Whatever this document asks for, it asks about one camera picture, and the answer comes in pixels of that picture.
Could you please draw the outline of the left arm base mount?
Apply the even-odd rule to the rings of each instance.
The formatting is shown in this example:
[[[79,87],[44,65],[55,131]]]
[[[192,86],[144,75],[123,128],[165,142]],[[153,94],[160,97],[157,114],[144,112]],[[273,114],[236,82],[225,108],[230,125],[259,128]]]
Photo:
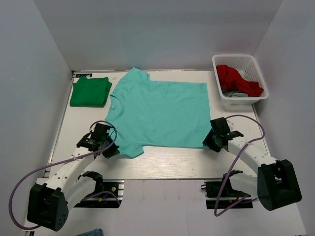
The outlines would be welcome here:
[[[102,175],[87,171],[78,177],[78,180],[92,180],[95,184],[93,192],[85,196],[75,208],[119,208],[124,193],[123,180],[107,180]]]

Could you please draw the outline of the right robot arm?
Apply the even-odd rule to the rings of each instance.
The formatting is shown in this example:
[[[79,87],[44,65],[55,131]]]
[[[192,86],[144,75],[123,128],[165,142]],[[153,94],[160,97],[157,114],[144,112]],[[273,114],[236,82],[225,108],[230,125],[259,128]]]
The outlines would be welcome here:
[[[287,159],[277,160],[257,149],[239,131],[234,131],[227,118],[210,121],[211,130],[203,145],[219,153],[235,155],[221,181],[206,181],[201,189],[214,201],[215,216],[219,208],[226,212],[238,204],[250,205],[258,200],[268,210],[276,210],[302,200],[293,164]]]

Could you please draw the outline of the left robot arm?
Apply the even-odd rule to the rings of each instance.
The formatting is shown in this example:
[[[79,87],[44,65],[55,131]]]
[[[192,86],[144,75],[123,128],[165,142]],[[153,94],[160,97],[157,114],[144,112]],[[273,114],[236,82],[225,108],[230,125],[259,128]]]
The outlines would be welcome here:
[[[43,184],[36,183],[30,190],[27,220],[59,231],[65,224],[70,210],[88,197],[103,193],[103,176],[86,168],[100,155],[110,158],[119,154],[113,124],[107,121],[95,122],[89,133],[77,143],[76,148],[61,168]]]

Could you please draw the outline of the teal t-shirt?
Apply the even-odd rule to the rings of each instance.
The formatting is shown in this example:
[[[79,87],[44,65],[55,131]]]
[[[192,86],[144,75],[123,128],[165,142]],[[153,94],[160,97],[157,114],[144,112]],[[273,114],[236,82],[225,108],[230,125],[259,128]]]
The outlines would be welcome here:
[[[117,129],[119,152],[143,154],[144,146],[203,148],[211,129],[206,83],[153,81],[132,68],[110,95],[106,121]]]

